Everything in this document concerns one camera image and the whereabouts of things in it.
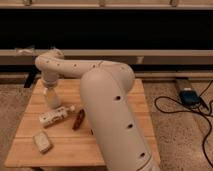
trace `power adapter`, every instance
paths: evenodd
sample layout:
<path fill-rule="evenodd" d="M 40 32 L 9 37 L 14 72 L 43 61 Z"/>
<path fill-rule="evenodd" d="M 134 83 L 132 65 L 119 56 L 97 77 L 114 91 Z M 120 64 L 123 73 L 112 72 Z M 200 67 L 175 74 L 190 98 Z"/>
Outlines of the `power adapter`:
<path fill-rule="evenodd" d="M 176 87 L 179 93 L 180 100 L 185 106 L 194 106 L 200 103 L 200 97 L 193 90 L 187 78 L 177 78 Z"/>

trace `table leg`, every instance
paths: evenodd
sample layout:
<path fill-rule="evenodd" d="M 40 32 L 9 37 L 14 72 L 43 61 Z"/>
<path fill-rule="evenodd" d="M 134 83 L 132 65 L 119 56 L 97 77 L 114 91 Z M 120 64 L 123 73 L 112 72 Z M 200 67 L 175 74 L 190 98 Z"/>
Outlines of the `table leg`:
<path fill-rule="evenodd" d="M 33 171 L 44 171 L 42 168 L 40 168 L 40 167 L 31 167 L 31 169 L 33 170 Z"/>
<path fill-rule="evenodd" d="M 30 71 L 25 84 L 24 84 L 24 88 L 30 88 L 30 86 L 33 84 L 36 74 L 38 73 L 38 69 L 36 67 L 33 67 L 33 69 Z"/>

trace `wooden table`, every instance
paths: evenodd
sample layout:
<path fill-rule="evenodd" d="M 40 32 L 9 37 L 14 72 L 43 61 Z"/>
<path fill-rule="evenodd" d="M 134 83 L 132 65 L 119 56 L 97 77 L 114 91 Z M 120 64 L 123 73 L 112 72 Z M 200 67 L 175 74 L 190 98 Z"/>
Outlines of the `wooden table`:
<path fill-rule="evenodd" d="M 56 88 L 63 105 L 74 104 L 77 111 L 83 107 L 79 95 L 79 84 L 78 79 L 60 80 Z M 49 111 L 44 101 L 43 90 L 41 80 L 38 80 L 7 156 L 6 167 L 104 166 L 103 158 L 95 137 L 91 134 L 87 119 L 84 120 L 78 131 L 72 130 L 76 114 L 47 129 L 41 126 L 38 116 Z M 136 79 L 128 98 L 154 158 L 160 163 L 141 80 Z M 48 134 L 54 144 L 54 148 L 45 155 L 39 153 L 32 139 L 36 133 L 42 130 Z"/>

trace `black wall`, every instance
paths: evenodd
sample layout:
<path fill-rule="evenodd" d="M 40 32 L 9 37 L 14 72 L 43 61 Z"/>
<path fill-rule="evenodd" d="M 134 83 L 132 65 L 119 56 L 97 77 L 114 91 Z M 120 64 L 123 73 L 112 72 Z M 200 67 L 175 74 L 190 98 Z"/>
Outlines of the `black wall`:
<path fill-rule="evenodd" d="M 0 10 L 0 49 L 213 49 L 213 11 Z"/>

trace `screw hole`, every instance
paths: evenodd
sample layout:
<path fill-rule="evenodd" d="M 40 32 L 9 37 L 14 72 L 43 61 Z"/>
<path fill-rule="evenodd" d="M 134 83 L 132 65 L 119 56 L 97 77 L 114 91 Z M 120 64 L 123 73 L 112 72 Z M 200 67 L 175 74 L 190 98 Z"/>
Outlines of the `screw hole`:
<path fill-rule="evenodd" d="M 145 156 L 145 153 L 141 153 L 140 158 L 143 158 Z"/>
<path fill-rule="evenodd" d="M 128 126 L 127 126 L 127 129 L 131 129 L 133 127 L 133 124 L 129 124 Z"/>
<path fill-rule="evenodd" d="M 121 96 L 116 96 L 115 100 L 121 100 Z"/>

